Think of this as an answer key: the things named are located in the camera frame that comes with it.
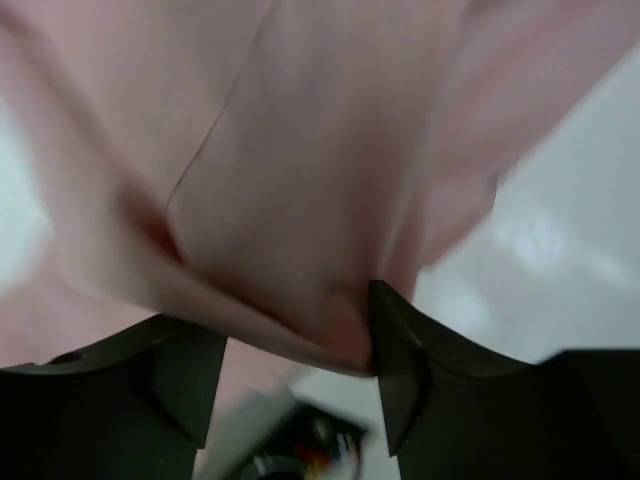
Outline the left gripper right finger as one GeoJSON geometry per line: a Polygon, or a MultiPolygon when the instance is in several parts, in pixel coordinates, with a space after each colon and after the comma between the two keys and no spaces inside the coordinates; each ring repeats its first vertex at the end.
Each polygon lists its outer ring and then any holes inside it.
{"type": "Polygon", "coordinates": [[[368,313],[390,454],[405,479],[635,479],[639,354],[527,364],[374,281],[368,313]]]}

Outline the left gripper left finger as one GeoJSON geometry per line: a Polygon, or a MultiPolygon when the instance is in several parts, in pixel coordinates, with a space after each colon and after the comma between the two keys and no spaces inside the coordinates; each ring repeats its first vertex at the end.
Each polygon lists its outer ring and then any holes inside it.
{"type": "Polygon", "coordinates": [[[4,479],[189,479],[226,338],[156,315],[1,371],[4,479]]]}

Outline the pink trousers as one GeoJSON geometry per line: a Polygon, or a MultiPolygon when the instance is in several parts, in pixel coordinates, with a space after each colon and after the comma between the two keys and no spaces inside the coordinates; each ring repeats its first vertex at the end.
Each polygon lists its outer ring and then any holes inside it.
{"type": "MultiPolygon", "coordinates": [[[[1,296],[1,371],[46,364],[156,315],[226,338],[217,390],[293,363],[375,376],[368,291],[413,307],[421,272],[493,209],[501,180],[639,44],[635,1],[5,1],[1,116],[49,230],[1,296]]],[[[501,291],[507,325],[578,347],[567,303],[600,326],[637,304],[596,274],[634,272],[635,159],[602,153],[615,186],[563,158],[536,187],[585,193],[589,241],[555,213],[502,240],[551,276],[538,302],[501,291]]],[[[209,431],[191,478],[259,464],[316,471],[360,453],[341,420],[320,439],[298,407],[209,431]]]]}

